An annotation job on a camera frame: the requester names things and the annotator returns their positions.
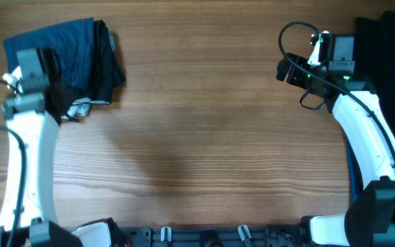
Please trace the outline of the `blue denim shorts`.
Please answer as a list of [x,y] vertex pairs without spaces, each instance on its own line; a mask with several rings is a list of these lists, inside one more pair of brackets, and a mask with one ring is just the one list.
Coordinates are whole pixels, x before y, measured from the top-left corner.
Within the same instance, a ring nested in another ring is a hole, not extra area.
[[3,42],[8,71],[19,66],[16,53],[24,49],[52,49],[57,55],[63,80],[87,89],[94,59],[94,20],[78,19],[43,27],[6,38]]

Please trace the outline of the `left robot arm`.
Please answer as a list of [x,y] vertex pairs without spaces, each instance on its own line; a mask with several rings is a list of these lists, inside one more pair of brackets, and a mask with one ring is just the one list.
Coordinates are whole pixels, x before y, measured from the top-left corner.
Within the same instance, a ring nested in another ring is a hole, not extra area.
[[16,54],[21,75],[1,105],[9,135],[8,176],[0,212],[0,246],[115,246],[109,219],[68,231],[53,202],[53,156],[65,112],[64,84],[51,49]]

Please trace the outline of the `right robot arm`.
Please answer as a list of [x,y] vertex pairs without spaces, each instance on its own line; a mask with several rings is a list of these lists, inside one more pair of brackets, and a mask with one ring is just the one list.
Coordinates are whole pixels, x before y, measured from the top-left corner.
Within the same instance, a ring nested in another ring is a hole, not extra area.
[[282,53],[277,80],[323,99],[356,159],[359,195],[344,214],[307,216],[306,244],[395,246],[395,138],[370,79],[355,71],[353,36],[313,34],[309,58]]

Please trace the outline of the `black polo shirt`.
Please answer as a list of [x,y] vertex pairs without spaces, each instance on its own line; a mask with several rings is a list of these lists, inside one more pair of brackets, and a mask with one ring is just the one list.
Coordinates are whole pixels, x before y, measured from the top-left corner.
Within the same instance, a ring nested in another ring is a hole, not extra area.
[[367,75],[379,97],[383,116],[395,137],[395,12],[379,19],[355,19],[356,70]]

